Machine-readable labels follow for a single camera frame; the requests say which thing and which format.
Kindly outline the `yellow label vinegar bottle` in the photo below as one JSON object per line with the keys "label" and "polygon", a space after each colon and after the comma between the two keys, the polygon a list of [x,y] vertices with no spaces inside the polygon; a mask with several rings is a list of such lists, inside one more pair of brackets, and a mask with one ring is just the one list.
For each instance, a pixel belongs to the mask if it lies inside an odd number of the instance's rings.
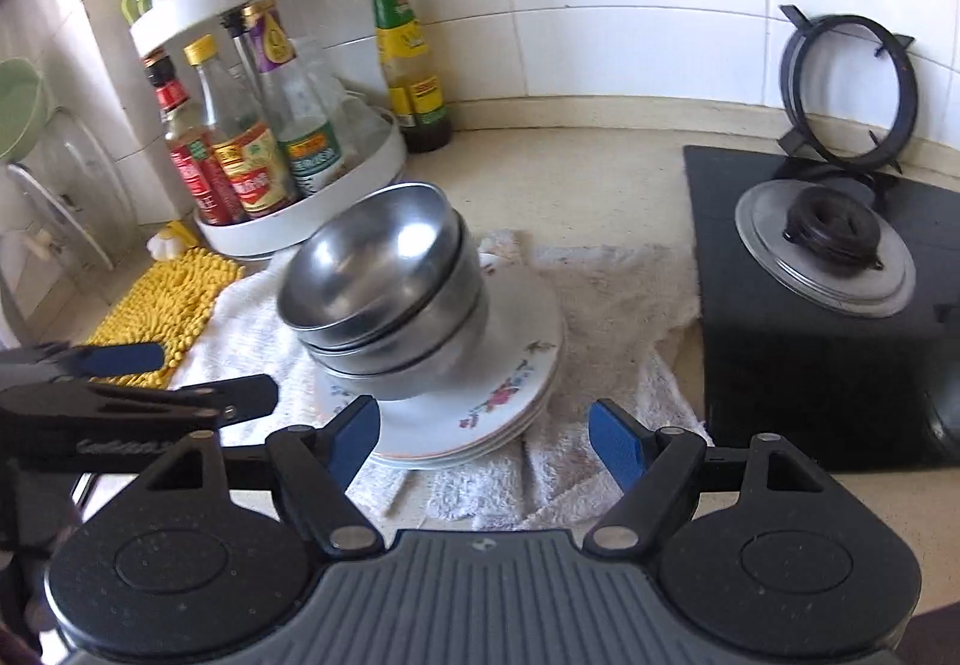
{"label": "yellow label vinegar bottle", "polygon": [[206,138],[249,218],[274,215],[299,200],[285,156],[252,91],[221,60],[212,34],[184,47],[197,72]]}

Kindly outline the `glass pot lid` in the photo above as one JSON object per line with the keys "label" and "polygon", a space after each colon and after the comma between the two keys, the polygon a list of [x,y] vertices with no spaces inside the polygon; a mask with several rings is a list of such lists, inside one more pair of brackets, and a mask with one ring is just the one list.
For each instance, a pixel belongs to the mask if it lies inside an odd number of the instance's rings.
{"label": "glass pot lid", "polygon": [[7,166],[71,275],[112,272],[137,242],[137,223],[106,150],[80,117],[57,106],[34,146]]}

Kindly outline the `small floral plate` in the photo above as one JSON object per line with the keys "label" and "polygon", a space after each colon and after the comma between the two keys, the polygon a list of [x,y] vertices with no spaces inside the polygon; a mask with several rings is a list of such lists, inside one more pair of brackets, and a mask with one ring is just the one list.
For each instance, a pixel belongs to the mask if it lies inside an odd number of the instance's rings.
{"label": "small floral plate", "polygon": [[[464,366],[455,369],[450,378],[441,382],[438,389],[417,397],[443,394],[477,397],[483,389],[498,384],[523,360],[545,363],[547,367],[560,363],[562,367],[565,319],[550,284],[530,266],[493,254],[480,257],[480,272],[485,291],[490,296],[490,318],[480,348]],[[314,390],[317,411],[324,421],[331,420],[358,397],[319,371],[316,372]],[[381,410],[384,405],[405,400],[377,401]]]}

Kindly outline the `yellow chenille mat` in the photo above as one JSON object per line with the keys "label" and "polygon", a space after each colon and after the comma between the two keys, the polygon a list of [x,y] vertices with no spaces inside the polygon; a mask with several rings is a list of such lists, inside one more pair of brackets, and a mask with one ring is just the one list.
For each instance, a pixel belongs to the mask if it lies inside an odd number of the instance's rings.
{"label": "yellow chenille mat", "polygon": [[89,335],[88,345],[155,342],[164,358],[155,371],[101,376],[101,381],[164,389],[213,314],[223,289],[244,275],[239,263],[203,247],[155,262]]}

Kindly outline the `white towel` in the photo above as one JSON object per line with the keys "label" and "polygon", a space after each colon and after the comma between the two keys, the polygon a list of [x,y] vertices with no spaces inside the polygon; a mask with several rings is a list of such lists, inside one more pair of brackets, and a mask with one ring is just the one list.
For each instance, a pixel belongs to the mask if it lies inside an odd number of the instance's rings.
{"label": "white towel", "polygon": [[481,345],[438,389],[382,403],[381,442],[348,495],[377,520],[566,527],[617,486],[590,450],[587,410],[619,402],[649,428],[703,429],[670,361],[698,316],[692,255],[662,245],[480,244]]}

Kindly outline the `steel bowl back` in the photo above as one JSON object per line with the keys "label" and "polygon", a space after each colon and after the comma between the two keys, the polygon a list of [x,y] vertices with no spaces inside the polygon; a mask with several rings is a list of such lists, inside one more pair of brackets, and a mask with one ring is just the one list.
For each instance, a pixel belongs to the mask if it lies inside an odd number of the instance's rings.
{"label": "steel bowl back", "polygon": [[439,384],[450,378],[455,369],[469,361],[470,356],[482,344],[489,318],[490,296],[487,291],[482,291],[467,319],[447,340],[420,360],[397,367],[394,371],[352,374],[335,371],[333,367],[320,361],[316,353],[311,355],[311,360],[322,376],[331,379],[350,394],[373,395],[377,400],[386,402],[411,399],[438,389]]}

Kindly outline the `black gas stove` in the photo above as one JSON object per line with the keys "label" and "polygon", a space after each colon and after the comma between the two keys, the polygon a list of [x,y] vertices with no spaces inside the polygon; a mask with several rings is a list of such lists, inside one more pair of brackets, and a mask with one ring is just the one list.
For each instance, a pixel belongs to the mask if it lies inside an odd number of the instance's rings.
{"label": "black gas stove", "polygon": [[[830,472],[958,460],[958,197],[934,185],[814,161],[688,145],[700,277],[706,429],[743,447],[776,433]],[[838,188],[893,226],[916,265],[910,304],[844,316],[754,261],[734,211],[768,181]]]}

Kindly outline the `large floral plate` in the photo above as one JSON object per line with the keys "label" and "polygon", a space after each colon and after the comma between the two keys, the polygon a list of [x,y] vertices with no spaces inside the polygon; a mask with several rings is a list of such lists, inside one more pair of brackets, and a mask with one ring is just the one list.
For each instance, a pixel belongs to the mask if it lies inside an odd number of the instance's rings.
{"label": "large floral plate", "polygon": [[519,438],[521,434],[525,433],[527,429],[534,424],[534,421],[540,417],[540,413],[542,413],[545,408],[547,408],[547,402],[540,400],[540,402],[531,406],[517,423],[508,426],[503,433],[494,436],[494,438],[491,438],[487,442],[483,442],[483,444],[475,445],[472,449],[455,452],[455,454],[451,454],[450,456],[434,457],[434,459],[394,460],[387,459],[386,456],[380,456],[379,454],[371,454],[370,460],[376,465],[381,465],[381,467],[397,468],[397,470],[425,470],[425,472],[432,472],[433,470],[448,470],[448,468],[459,467],[459,465],[481,459],[482,457],[488,456],[488,454],[493,454],[496,450],[503,449],[505,445],[508,445],[511,441],[514,441],[514,439]]}
{"label": "large floral plate", "polygon": [[423,395],[381,408],[371,460],[402,470],[441,470],[488,456],[530,428],[545,410],[560,363],[523,360],[477,397]]}

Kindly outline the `steel bowl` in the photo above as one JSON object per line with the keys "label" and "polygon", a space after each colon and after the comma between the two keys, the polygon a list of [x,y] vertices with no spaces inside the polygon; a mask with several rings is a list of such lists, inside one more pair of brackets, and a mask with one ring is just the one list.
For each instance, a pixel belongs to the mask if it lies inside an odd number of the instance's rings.
{"label": "steel bowl", "polygon": [[327,221],[286,268],[277,311],[288,327],[347,346],[391,327],[446,278],[460,247],[457,213],[441,188],[380,188]]}
{"label": "steel bowl", "polygon": [[460,225],[460,247],[439,288],[407,316],[347,346],[325,346],[316,332],[291,328],[298,340],[335,371],[377,374],[407,366],[436,350],[462,322],[485,291],[469,228]]}
{"label": "steel bowl", "polygon": [[420,360],[397,367],[394,371],[352,374],[335,371],[333,367],[320,361],[316,353],[311,355],[311,360],[322,376],[331,379],[350,394],[373,395],[377,400],[386,402],[411,399],[438,389],[439,384],[450,378],[455,369],[469,361],[470,356],[482,344],[489,318],[490,296],[487,291],[482,291],[467,319],[447,340]]}

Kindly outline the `white flower sink stopper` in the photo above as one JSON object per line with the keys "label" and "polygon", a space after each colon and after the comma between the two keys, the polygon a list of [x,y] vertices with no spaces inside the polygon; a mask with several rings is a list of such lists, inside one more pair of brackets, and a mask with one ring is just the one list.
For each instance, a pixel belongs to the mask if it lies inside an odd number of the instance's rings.
{"label": "white flower sink stopper", "polygon": [[199,244],[199,238],[189,226],[182,221],[170,221],[146,241],[146,250],[155,262],[169,262],[179,259],[187,250],[195,249]]}

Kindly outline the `green plastic bowl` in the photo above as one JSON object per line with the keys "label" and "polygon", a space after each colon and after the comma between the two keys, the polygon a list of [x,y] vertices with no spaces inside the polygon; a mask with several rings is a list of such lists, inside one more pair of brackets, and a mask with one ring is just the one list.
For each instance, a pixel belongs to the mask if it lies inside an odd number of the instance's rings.
{"label": "green plastic bowl", "polygon": [[50,116],[46,82],[29,60],[0,64],[0,160],[20,161],[37,145]]}

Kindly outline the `yellow green cooking wine bottle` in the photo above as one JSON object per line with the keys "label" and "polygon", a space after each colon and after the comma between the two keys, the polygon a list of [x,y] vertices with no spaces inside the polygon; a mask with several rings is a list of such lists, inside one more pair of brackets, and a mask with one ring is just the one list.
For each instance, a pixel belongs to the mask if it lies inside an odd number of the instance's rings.
{"label": "yellow green cooking wine bottle", "polygon": [[446,146],[452,122],[430,46],[410,0],[373,0],[376,46],[392,112],[410,153]]}

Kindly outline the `green label fish sauce bottle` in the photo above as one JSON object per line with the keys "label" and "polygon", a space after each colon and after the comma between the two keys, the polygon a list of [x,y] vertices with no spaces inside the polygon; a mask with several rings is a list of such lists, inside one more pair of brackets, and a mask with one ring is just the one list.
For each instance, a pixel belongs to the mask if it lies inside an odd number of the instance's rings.
{"label": "green label fish sauce bottle", "polygon": [[331,113],[281,24],[277,2],[254,0],[242,16],[275,138],[299,192],[304,197],[317,194],[347,172]]}

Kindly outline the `black burner cap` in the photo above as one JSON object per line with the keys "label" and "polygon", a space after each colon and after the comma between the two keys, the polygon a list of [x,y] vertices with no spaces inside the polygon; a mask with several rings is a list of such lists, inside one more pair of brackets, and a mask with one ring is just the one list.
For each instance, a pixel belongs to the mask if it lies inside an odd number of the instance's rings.
{"label": "black burner cap", "polygon": [[882,227],[864,203],[834,188],[805,187],[788,208],[782,236],[825,265],[850,273],[882,270]]}

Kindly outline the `red label soy sauce bottle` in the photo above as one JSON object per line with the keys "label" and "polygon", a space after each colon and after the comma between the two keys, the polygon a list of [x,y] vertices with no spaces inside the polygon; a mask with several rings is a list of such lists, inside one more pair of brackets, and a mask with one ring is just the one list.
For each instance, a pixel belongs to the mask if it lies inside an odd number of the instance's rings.
{"label": "red label soy sauce bottle", "polygon": [[171,57],[160,47],[143,59],[143,65],[160,106],[167,153],[197,204],[200,218],[212,226],[247,220],[238,195],[206,141],[202,106],[190,98]]}

